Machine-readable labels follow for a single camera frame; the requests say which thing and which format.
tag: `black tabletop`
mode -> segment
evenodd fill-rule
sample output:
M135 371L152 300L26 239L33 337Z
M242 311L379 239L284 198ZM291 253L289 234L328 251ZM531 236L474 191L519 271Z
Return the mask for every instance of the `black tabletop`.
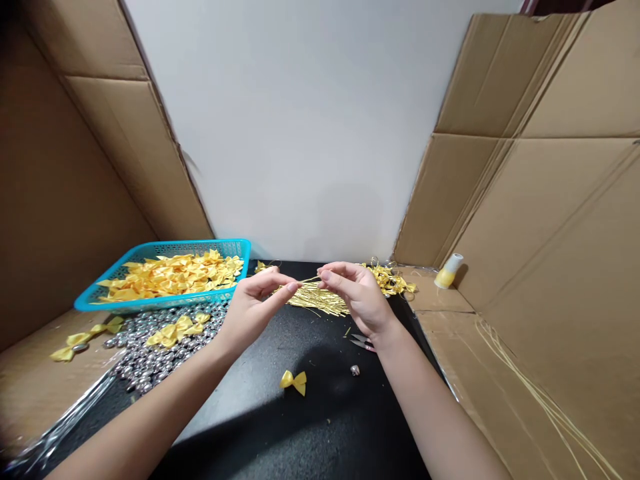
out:
M320 263L283 262L305 279ZM255 261L250 265L253 271ZM394 312L438 369L406 302ZM186 426L152 478L429 478L376 354L352 344L352 318L284 306L232 366ZM350 372L358 365L360 376ZM307 374L306 397L282 390L285 370ZM130 405L112 386L49 459L46 474Z

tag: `pile of silver bells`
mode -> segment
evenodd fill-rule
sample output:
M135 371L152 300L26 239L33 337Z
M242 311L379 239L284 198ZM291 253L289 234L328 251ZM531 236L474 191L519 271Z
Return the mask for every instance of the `pile of silver bells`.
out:
M127 391L137 390L144 395L162 382L182 365L190 356L208 344L220 330L229 301L221 303L198 303L164 310L146 311L122 317L122 329L106 340L104 348L126 347L125 356L109 372L127 380ZM198 313L209 313L211 318L199 335L184 337L170 349L147 347L147 339L161 328L176 323L183 315L195 321Z

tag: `turquoise basket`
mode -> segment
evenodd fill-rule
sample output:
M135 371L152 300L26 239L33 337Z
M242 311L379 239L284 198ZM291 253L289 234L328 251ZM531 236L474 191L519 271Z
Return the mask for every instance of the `turquoise basket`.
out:
M224 290L214 290L202 293L187 293L185 295L175 295L173 297L158 297L153 299L133 300L126 302L104 303L101 305L92 305L93 302L99 302L98 297L105 297L109 289L96 285L102 280L113 280L116 278L124 278L128 273L128 268L123 264L126 262L144 263L145 259L154 259L157 255L172 257L174 255L186 255L188 253L202 255L209 249L218 250L223 257L234 257L237 255L240 260L244 260L240 276L236 281L247 276L249 268L249 256L251 254L251 242L244 239L230 240L196 240L196 241L174 241L174 242L149 242L138 245L126 252L120 260L114 263L109 270L104 272L98 280L93 282L92 286L86 289L80 295L73 306L80 311L100 311L106 310L112 313L135 313L145 310L158 310L178 305L189 305L191 303L200 302L216 302L228 300L233 296L235 287Z

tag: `small thread snips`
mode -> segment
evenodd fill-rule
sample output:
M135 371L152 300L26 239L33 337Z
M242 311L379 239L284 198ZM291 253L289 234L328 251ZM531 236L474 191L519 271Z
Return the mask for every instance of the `small thread snips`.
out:
M358 347L360 348L364 348L365 350L369 350L370 352L375 352L375 348L373 348L372 346L368 345L368 343L371 343L371 340L369 340L368 338L362 336L362 335L356 335L355 333L351 334L352 337L357 338L357 340L351 340L349 339L350 342L356 344Z

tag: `cardboard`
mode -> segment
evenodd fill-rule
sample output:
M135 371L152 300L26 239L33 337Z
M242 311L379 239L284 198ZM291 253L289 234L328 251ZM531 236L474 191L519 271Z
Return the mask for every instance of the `cardboard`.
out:
M520 142L456 248L469 268L460 292L620 474L637 477L640 146Z
M117 0L28 1L29 29L161 240L213 237Z
M474 15L435 131L514 136L564 42L584 18Z
M434 271L398 267L395 270L407 282L415 283L417 290L414 295L406 293L404 297L413 311L453 311L473 312L472 306L454 288L441 289L435 286L436 273Z
M582 478L542 407L480 336L480 316L448 311L416 316L460 405L514 479ZM518 358L511 359L527 374ZM565 436L587 478L604 479L586 452Z
M393 258L442 266L508 153L509 139L640 135L639 22L633 0L542 19L474 15L432 139L447 134L454 135L448 144L468 144L464 136L478 138L475 148L466 146L465 162L486 168L482 175L461 172L452 148L427 151ZM494 138L503 141L487 157L484 145ZM429 164L441 168L426 181ZM457 185L440 182L454 175ZM454 200L438 197L437 189L455 192Z
M640 475L638 25L633 0L544 19L474 17L433 136L468 145L456 156L429 149L394 252L425 267L464 255L459 292L622 478ZM487 158L489 142L500 147ZM485 168L456 187L464 201L439 203L463 159ZM427 182L429 165L444 167ZM580 477L483 350L478 320L418 315L514 478ZM588 478L603 478L573 450Z
M400 229L394 260L431 265L498 150L495 139L432 136Z
M0 351L67 311L128 249L157 239L24 28L4 40Z
M517 141L455 248L474 270L462 284L476 310L486 311L631 148L628 139Z
M22 2L52 64L66 75L149 78L117 0Z
M151 82L85 77L67 81L158 237L212 238Z
M109 314L68 311L0 353L0 438L16 456L46 432L119 359L122 350L102 348L103 333L70 363L49 355L68 335L88 331Z
M522 133L532 138L640 135L640 3L594 11Z

